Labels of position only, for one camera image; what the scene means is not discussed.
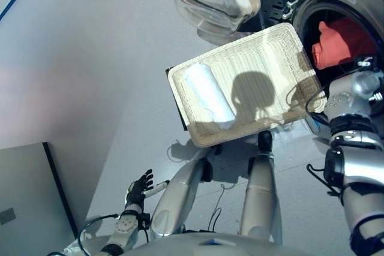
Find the robot right black hand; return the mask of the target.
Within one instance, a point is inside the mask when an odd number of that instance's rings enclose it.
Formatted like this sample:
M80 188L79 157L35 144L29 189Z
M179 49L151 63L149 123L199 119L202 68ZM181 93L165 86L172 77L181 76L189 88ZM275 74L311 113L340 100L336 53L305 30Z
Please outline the robot right black hand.
M351 73L372 71L379 72L379 58L376 55L360 55L353 60L353 69Z

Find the robot left black hand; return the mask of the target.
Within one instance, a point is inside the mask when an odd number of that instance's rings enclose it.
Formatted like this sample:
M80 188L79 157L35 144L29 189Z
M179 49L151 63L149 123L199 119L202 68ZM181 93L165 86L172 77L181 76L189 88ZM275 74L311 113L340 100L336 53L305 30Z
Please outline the robot left black hand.
M145 199L165 190L170 183L170 180L165 180L154 185L153 177L152 169L149 169L138 180L130 184L125 196L126 207L136 204L143 210Z

